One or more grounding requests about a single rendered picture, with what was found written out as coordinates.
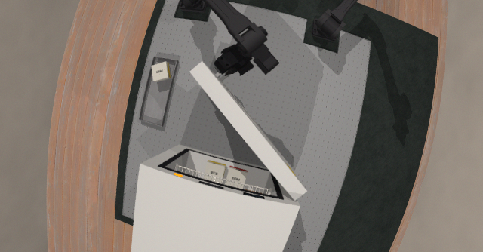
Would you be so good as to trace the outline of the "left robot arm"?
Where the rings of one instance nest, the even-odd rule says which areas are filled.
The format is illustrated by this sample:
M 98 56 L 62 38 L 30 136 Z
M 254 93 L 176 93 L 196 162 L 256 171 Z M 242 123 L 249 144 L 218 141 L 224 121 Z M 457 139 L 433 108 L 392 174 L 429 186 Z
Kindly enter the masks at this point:
M 337 34 L 346 25 L 343 22 L 343 18 L 357 1 L 358 0 L 343 0 L 339 6 L 332 11 L 327 9 L 319 19 L 314 19 L 312 34 L 322 38 L 327 37 L 326 39 L 331 41 L 336 41 Z

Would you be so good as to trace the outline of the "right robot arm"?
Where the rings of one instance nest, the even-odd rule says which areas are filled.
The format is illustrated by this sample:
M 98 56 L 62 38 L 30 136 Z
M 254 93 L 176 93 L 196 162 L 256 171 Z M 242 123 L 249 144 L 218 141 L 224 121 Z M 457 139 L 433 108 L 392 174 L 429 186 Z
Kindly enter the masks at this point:
M 240 70 L 253 58 L 253 61 L 265 75 L 280 64 L 264 44 L 267 41 L 267 31 L 262 26 L 252 23 L 227 0 L 181 0 L 180 9 L 203 11 L 205 4 L 223 21 L 230 35 L 238 42 L 237 46 L 233 45 L 227 53 L 218 57 L 214 62 L 215 69 L 219 73 L 224 74 L 233 67 Z M 248 30 L 239 35 L 246 28 Z M 238 48 L 244 55 L 253 57 L 242 56 Z

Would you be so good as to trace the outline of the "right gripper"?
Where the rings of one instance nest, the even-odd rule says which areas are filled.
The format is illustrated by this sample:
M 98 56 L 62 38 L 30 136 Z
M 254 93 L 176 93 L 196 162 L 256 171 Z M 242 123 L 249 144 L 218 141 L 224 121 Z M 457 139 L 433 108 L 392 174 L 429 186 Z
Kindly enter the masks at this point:
M 225 54 L 225 53 L 227 53 L 227 51 L 228 51 L 228 50 L 229 50 L 231 47 L 232 47 L 232 45 L 231 45 L 231 46 L 229 46 L 229 47 L 227 47 L 227 48 L 225 48 L 225 49 L 223 49 L 223 50 L 221 51 L 222 55 L 223 55 L 223 54 Z M 244 54 L 243 54 L 243 53 L 242 53 L 242 52 L 239 50 L 239 48 L 238 48 L 238 51 L 239 51 L 239 53 L 240 53 L 242 56 L 247 57 L 247 58 L 252 58 L 252 57 L 248 57 L 248 56 L 244 55 Z M 251 69 L 253 69 L 253 68 L 254 68 L 254 65 L 253 65 L 253 64 L 251 63 L 251 61 L 250 61 L 250 62 L 249 62 L 249 63 L 248 63 L 248 64 L 247 64 L 245 67 L 241 68 L 240 70 L 237 70 L 237 69 L 236 69 L 236 68 L 234 68 L 234 67 L 233 67 L 233 68 L 231 68 L 231 69 L 229 69 L 229 70 L 227 71 L 227 73 L 225 74 L 225 76 L 227 76 L 228 74 L 234 74 L 235 72 L 239 72 L 239 73 L 240 73 L 240 76 L 242 76 L 242 75 L 244 75 L 244 74 L 245 74 L 247 71 L 250 71 L 250 70 L 251 70 Z

